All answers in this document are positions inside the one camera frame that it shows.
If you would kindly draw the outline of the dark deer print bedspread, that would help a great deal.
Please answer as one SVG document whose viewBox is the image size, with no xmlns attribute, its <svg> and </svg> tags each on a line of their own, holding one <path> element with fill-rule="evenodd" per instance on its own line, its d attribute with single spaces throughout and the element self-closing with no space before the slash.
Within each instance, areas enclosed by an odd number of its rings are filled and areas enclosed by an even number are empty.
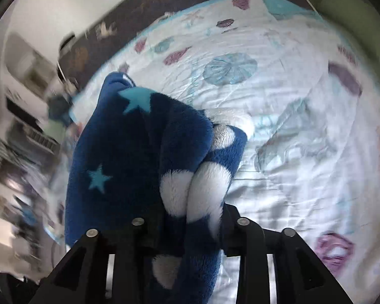
<svg viewBox="0 0 380 304">
<path fill-rule="evenodd" d="M 92 27 L 68 37 L 60 47 L 58 77 L 83 89 L 103 63 L 166 12 L 209 0 L 122 0 Z M 308 0 L 288 0 L 311 10 Z"/>
</svg>

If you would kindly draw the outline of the green pillow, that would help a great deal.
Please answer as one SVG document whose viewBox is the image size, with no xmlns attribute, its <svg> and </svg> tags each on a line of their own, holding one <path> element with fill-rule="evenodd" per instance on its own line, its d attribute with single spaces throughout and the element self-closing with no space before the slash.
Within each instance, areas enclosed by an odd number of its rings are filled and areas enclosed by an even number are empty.
<svg viewBox="0 0 380 304">
<path fill-rule="evenodd" d="M 363 0 L 320 0 L 317 11 L 340 24 L 380 62 L 380 15 Z"/>
</svg>

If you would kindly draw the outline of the blue star fleece garment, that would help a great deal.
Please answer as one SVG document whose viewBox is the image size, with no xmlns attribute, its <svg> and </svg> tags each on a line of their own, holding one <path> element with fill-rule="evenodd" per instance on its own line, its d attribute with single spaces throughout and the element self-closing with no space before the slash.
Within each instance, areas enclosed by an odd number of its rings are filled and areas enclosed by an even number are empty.
<svg viewBox="0 0 380 304">
<path fill-rule="evenodd" d="M 253 132 L 243 110 L 197 110 L 110 73 L 74 149 L 66 244 L 141 218 L 155 241 L 145 258 L 146 301 L 207 303 L 224 198 Z"/>
</svg>

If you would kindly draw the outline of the dark blue clothes pile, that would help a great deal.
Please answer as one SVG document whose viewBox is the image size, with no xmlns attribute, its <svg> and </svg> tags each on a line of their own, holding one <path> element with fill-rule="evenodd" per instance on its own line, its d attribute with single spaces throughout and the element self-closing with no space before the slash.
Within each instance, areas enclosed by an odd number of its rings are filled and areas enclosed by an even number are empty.
<svg viewBox="0 0 380 304">
<path fill-rule="evenodd" d="M 62 123 L 66 128 L 72 124 L 69 110 L 72 106 L 72 99 L 63 95 L 55 95 L 48 99 L 48 118 Z"/>
</svg>

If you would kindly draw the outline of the white seashell print quilt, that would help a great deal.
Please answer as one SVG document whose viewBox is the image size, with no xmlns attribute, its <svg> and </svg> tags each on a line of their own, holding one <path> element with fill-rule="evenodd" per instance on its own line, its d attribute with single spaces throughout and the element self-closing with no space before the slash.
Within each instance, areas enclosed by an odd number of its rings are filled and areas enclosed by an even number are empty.
<svg viewBox="0 0 380 304">
<path fill-rule="evenodd" d="M 74 101 L 85 124 L 119 67 L 194 108 L 241 108 L 253 135 L 228 200 L 296 228 L 354 303 L 380 295 L 380 83 L 350 35 L 288 0 L 211 0 L 150 25 Z"/>
</svg>

